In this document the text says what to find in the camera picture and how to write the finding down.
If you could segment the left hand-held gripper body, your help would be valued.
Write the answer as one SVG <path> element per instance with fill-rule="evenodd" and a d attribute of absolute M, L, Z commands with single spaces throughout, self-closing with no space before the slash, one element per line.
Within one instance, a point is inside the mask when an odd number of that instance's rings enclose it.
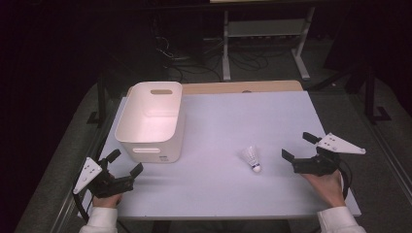
<path fill-rule="evenodd" d="M 87 188 L 97 198 L 107 198 L 133 189 L 135 177 L 114 178 L 107 165 L 99 165 L 87 157 L 78 179 L 75 181 L 73 193 L 79 194 Z"/>

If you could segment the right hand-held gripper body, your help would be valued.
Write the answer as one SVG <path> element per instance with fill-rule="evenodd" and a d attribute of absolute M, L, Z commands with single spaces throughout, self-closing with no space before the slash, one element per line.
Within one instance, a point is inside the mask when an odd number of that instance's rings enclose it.
<path fill-rule="evenodd" d="M 318 177 L 334 173 L 341 163 L 340 154 L 366 154 L 366 149 L 360 148 L 340 137 L 328 133 L 314 145 L 316 154 L 310 158 L 294 158 L 291 163 L 297 174 L 311 174 Z"/>

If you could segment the white shuttlecock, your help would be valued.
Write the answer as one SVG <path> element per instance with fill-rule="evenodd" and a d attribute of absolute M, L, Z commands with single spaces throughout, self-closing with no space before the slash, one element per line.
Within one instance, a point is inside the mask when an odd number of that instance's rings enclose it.
<path fill-rule="evenodd" d="M 249 146 L 243 149 L 241 151 L 241 156 L 255 173 L 259 173 L 261 171 L 261 166 L 258 160 L 258 153 L 255 146 Z"/>

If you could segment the white plastic storage bin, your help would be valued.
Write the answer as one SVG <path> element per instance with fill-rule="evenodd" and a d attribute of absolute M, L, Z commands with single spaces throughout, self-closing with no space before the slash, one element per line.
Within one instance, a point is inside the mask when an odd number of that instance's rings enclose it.
<path fill-rule="evenodd" d="M 176 82 L 137 83 L 129 90 L 115 138 L 136 162 L 173 163 L 181 155 L 186 112 Z"/>

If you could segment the person's left hand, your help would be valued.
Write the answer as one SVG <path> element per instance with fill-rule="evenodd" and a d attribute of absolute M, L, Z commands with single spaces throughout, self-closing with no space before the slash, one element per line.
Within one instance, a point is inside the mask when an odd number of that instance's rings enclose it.
<path fill-rule="evenodd" d="M 115 209 L 122 199 L 121 194 L 116 194 L 110 197 L 98 198 L 94 197 L 92 205 L 98 208 L 111 208 Z"/>

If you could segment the person's right hand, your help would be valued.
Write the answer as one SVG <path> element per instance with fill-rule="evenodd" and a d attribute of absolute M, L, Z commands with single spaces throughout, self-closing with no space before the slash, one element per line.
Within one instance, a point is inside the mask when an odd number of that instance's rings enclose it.
<path fill-rule="evenodd" d="M 313 186 L 320 197 L 331 208 L 344 207 L 346 205 L 339 171 L 321 177 L 311 174 L 302 174 L 302 177 Z"/>

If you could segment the black metal stand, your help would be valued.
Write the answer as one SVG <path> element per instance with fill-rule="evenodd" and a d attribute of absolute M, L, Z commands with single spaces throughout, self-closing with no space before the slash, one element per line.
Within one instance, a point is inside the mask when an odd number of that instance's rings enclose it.
<path fill-rule="evenodd" d="M 89 115 L 87 124 L 96 124 L 100 128 L 106 118 L 106 90 L 105 78 L 100 74 L 97 81 L 97 110 Z"/>
<path fill-rule="evenodd" d="M 376 107 L 375 100 L 375 75 L 371 67 L 367 69 L 365 80 L 364 113 L 367 119 L 375 124 L 377 121 L 391 120 L 391 117 L 383 107 Z"/>

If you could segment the white metal desk frame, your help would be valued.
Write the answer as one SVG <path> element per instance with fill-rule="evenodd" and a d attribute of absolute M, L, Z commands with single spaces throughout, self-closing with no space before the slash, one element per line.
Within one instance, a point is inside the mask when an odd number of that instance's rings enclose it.
<path fill-rule="evenodd" d="M 228 56 L 228 39 L 241 37 L 297 36 L 299 43 L 291 49 L 292 57 L 301 78 L 310 80 L 301 53 L 312 23 L 316 8 L 311 7 L 305 18 L 229 21 L 228 11 L 224 12 L 223 20 L 223 80 L 230 81 L 230 65 Z"/>

